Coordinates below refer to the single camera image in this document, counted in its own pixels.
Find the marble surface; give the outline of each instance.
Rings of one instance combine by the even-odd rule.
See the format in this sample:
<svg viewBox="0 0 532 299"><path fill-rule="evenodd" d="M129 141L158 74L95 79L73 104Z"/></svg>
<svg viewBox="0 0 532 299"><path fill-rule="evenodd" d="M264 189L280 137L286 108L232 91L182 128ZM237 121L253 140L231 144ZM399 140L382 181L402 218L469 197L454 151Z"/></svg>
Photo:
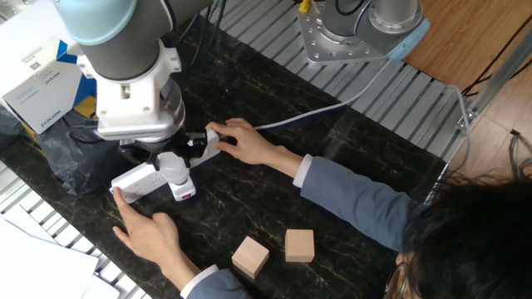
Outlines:
<svg viewBox="0 0 532 299"><path fill-rule="evenodd" d="M179 47L184 62L190 61L197 39L192 36ZM236 116L263 125L337 103L222 32L209 55L175 79L183 90L187 130ZM428 195L445 166L352 109L314 116L264 136L298 154L337 161L416 200ZM36 146L22 138L0 145L0 159L154 299L179 297L157 266L136 257L111 231L121 225L121 218L107 185L73 198L53 178ZM132 206L147 216L168 213L180 230L185 253L200 268L213 263L232 268L255 298L382 298L396 254L299 197L287 176L226 154L193 169L191 176L198 189L192 199L176 203L165 186ZM287 228L314 230L312 263L283 262ZM246 236L270 250L268 263L254 281L231 264Z"/></svg>

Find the cable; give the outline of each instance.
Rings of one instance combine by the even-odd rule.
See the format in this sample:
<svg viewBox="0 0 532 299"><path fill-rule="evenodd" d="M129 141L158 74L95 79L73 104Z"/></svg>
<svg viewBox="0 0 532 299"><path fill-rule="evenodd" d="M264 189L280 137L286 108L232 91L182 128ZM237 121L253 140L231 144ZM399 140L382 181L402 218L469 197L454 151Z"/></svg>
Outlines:
<svg viewBox="0 0 532 299"><path fill-rule="evenodd" d="M189 31L190 29L192 28L192 26L194 25L194 23L196 23L196 20L198 19L198 16L200 14L199 13L196 13L195 16L192 18L192 21L190 21L189 23L189 26L187 26L187 28L185 29L185 32L183 32L183 34L181 35L179 41L177 41L175 44L174 44L174 47L176 47L177 45L179 45L186 37L187 34L189 34Z"/></svg>
<svg viewBox="0 0 532 299"><path fill-rule="evenodd" d="M207 13L205 16L209 16L210 14L210 7L207 9ZM194 62L196 61L196 58L198 58L198 54L201 50L201 45L203 44L203 40L205 39L205 33L207 33L207 26L209 25L209 18L205 18L205 24L203 26L203 31L201 32L201 38L199 39L198 49L196 49L196 53L194 54L194 58L192 58L192 62L189 65L189 69L194 65Z"/></svg>
<svg viewBox="0 0 532 299"><path fill-rule="evenodd" d="M222 18L224 17L225 4L227 3L227 0L220 0L220 1L222 2L222 6L219 8L218 20L216 20L216 28L214 29L213 36L210 37L210 41L209 41L209 44L207 45L207 50L205 50L205 53L209 52L210 47L212 46L214 39L216 38L216 34L218 34L219 24L222 22Z"/></svg>
<svg viewBox="0 0 532 299"><path fill-rule="evenodd" d="M465 152L464 160L462 161L462 164L458 166L457 169L454 169L455 172L458 172L458 170L466 166L467 160L469 159L469 156L471 153L471 145L473 144L473 134L471 132L471 125L467 117L466 103L464 102L464 97L462 96L460 88L458 88L458 86L448 86L448 87L451 89L454 89L456 91L456 94L458 95L458 101L460 102L460 109L462 110L462 116L464 117L465 133L467 134L467 151Z"/></svg>
<svg viewBox="0 0 532 299"><path fill-rule="evenodd" d="M532 64L532 59L528 60L519 70L517 70L514 75L512 75L512 77L510 78L510 80L514 79L515 77L517 77L521 72L523 72L524 70L526 70L530 65ZM489 75L487 76L486 78L476 82L476 85L484 82L484 81L488 81L489 79L491 79L493 75ZM465 96L476 96L478 95L480 92L473 92L473 93L470 93L470 94L467 94Z"/></svg>
<svg viewBox="0 0 532 299"><path fill-rule="evenodd" d="M532 20L532 15L530 15L526 21L517 29L517 31L514 33L514 35L509 39L509 41L505 44L505 46L500 50L499 54L497 54L497 56L491 61L491 63L482 71L482 73L480 74L480 76L478 76L478 78L476 78L476 80L469 86L467 86L463 91L462 91L462 95L466 95L467 93L469 93L471 91L471 89L473 87L475 87L479 82L479 80L482 79L482 77L485 75L485 73L487 73L490 68L495 64L495 62L497 60L499 60L499 58L502 56L502 54L506 51L506 49L510 46L510 44L514 41L514 39L521 33L521 31L523 31L523 29L526 27L526 25L528 25L528 23Z"/></svg>
<svg viewBox="0 0 532 299"><path fill-rule="evenodd" d="M334 1L334 5L336 6L336 11L341 14L342 16L351 16L353 13L355 13L361 6L362 4L364 3L364 0L359 0L358 1L358 5L350 10L349 12L343 12L341 9L340 9L340 4L338 3L339 0L335 0Z"/></svg>
<svg viewBox="0 0 532 299"><path fill-rule="evenodd" d="M276 122L276 123L273 123L273 124L270 124L270 125L259 125L259 126L256 126L255 129L256 130L272 129L272 128L278 127L280 125L286 125L286 124L292 123L292 122L294 122L296 120L301 120L302 118L305 118L305 117L308 117L308 116L311 116L311 115L316 115L316 114L319 114L319 113L322 113L322 112L326 112L326 111L329 111L329 110L333 110L333 109L337 109L337 108L343 107L345 105L349 105L353 101L358 99L364 92L366 92L373 85L375 80L382 74L382 72L387 68L387 66L391 62L392 61L390 61L390 60L386 61L384 66L382 66L381 69L379 69L377 74L375 74L375 76L364 86L364 88L362 88L361 91L359 91L355 96L353 96L349 100L346 100L346 101L344 101L342 103L339 103L339 104L336 104L336 105L330 105L328 107L323 107L321 109L317 109L317 110L313 110L313 111L310 111L310 112L307 112L307 113L303 113L301 115L294 116L294 117L289 118L287 120L279 121L279 122Z"/></svg>

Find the black cable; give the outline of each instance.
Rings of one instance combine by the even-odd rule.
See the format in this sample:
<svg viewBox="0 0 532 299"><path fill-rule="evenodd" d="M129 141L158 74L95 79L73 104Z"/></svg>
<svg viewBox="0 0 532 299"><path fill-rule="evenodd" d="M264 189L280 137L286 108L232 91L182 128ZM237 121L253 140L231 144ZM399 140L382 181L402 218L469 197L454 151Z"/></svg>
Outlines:
<svg viewBox="0 0 532 299"><path fill-rule="evenodd" d="M194 24L196 23L196 20L198 19L198 16L200 14L199 13L196 13L195 16L192 18L192 21L190 21L189 23L189 26L187 26L187 28L185 29L185 32L183 32L183 34L181 35L179 41L177 41L175 44L174 44L174 47L179 45L184 39L185 37L187 36L187 34L189 34L189 31L190 29L192 28L192 26L194 26Z"/></svg>
<svg viewBox="0 0 532 299"><path fill-rule="evenodd" d="M514 79L515 77L517 77L521 72L523 72L524 70L526 70L531 64L532 64L532 59L528 60L528 61L527 61L527 62L526 62L526 63L525 63L525 64L524 64L519 70L517 70L517 71L515 72L515 74L512 75L512 77L510 78L510 80L512 80L512 79ZM489 75L489 76L487 76L486 78L484 78L484 79L482 79L482 80L476 82L476 84L480 84L480 83L482 83L482 82L484 82L484 81L488 81L489 79L491 79L492 76L493 76L493 75ZM467 94L467 95L465 95L465 96L476 96L476 95L478 95L478 94L479 94L479 92L473 92L473 93Z"/></svg>
<svg viewBox="0 0 532 299"><path fill-rule="evenodd" d="M516 179L520 179L520 172L519 172L519 166L517 166L517 142L519 141L519 133L512 130L511 134L514 135L512 137L512 140L510 142L510 164L512 166L512 173L514 174L514 177Z"/></svg>
<svg viewBox="0 0 532 299"><path fill-rule="evenodd" d="M194 65L194 62L196 61L196 58L198 58L198 54L201 50L201 45L203 44L203 40L205 39L205 34L207 33L207 27L209 26L209 14L210 14L210 7L207 9L207 13L205 14L205 24L203 26L203 31L201 32L201 38L199 39L198 48L196 49L196 53L194 54L194 58L192 58L192 62L189 65L189 69Z"/></svg>
<svg viewBox="0 0 532 299"><path fill-rule="evenodd" d="M97 125L75 125L69 128L65 132L65 134L66 134L66 137L68 137L68 139L73 140L82 145L95 145L97 143L104 142L105 140L103 139L92 140L92 141L80 140L77 137L75 137L73 134L74 134L74 131L77 131L77 130L95 130L97 129L97 127L98 127Z"/></svg>
<svg viewBox="0 0 532 299"><path fill-rule="evenodd" d="M339 0L334 1L334 5L336 6L336 11L341 14L342 16L351 16L353 13L355 13L364 3L364 0L359 0L358 5L350 10L349 12L344 12L340 9L340 4L338 3Z"/></svg>
<svg viewBox="0 0 532 299"><path fill-rule="evenodd" d="M220 2L221 2L221 1L218 1L218 2L216 2L216 5L214 5L213 12L212 12L212 13L210 14L210 16L209 16L209 21L210 21L210 19L213 17L213 15L216 13L216 9L218 8Z"/></svg>
<svg viewBox="0 0 532 299"><path fill-rule="evenodd" d="M216 28L214 29L213 36L210 37L210 41L209 44L207 44L207 50L205 50L205 53L208 53L210 47L213 45L214 39L216 38L216 34L218 34L219 31L219 25L222 22L222 18L224 18L225 4L227 3L227 0L220 1L222 2L222 6L219 8L218 20L216 20Z"/></svg>
<svg viewBox="0 0 532 299"><path fill-rule="evenodd" d="M509 41L505 44L505 46L500 50L499 54L491 61L491 63L482 71L480 76L476 78L476 80L469 86L467 86L463 91L462 95L468 94L473 87L475 87L477 84L479 84L479 81L482 80L482 77L487 73L490 68L495 64L497 60L502 56L502 54L506 51L506 49L510 46L510 44L514 41L514 39L523 31L523 29L528 25L528 23L532 20L532 15L530 15L526 21L517 29L517 31L514 33L514 35L509 39Z"/></svg>

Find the white paper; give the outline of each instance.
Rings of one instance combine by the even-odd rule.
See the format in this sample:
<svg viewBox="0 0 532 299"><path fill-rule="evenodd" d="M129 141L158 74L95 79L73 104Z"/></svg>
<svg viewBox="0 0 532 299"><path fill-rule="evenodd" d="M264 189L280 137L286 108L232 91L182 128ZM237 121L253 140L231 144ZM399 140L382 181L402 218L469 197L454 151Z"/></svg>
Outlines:
<svg viewBox="0 0 532 299"><path fill-rule="evenodd" d="M0 298L81 299L98 259L33 238L0 217Z"/></svg>
<svg viewBox="0 0 532 299"><path fill-rule="evenodd" d="M56 240L54 240L52 236L50 236L47 231L42 228L39 223L37 223L37 221L35 221L35 219L33 219L33 217L24 210L24 208L20 206L20 204L12 207L3 215L3 217L8 222L20 228L30 236L57 245Z"/></svg>
<svg viewBox="0 0 532 299"><path fill-rule="evenodd" d="M83 299L117 299L120 292L114 287L111 287L100 278L93 276L89 287L83 294Z"/></svg>

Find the wooden cube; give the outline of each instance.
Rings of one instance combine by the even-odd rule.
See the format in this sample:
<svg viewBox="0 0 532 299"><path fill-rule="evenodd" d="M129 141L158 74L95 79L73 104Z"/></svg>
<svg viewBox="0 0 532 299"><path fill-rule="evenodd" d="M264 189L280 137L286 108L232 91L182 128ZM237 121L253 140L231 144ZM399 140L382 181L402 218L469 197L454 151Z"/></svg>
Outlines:
<svg viewBox="0 0 532 299"><path fill-rule="evenodd" d="M252 238L246 237L231 259L238 269L255 279L268 261L268 257L268 249Z"/></svg>
<svg viewBox="0 0 532 299"><path fill-rule="evenodd" d="M314 259L314 231L287 229L284 246L287 262L311 262Z"/></svg>

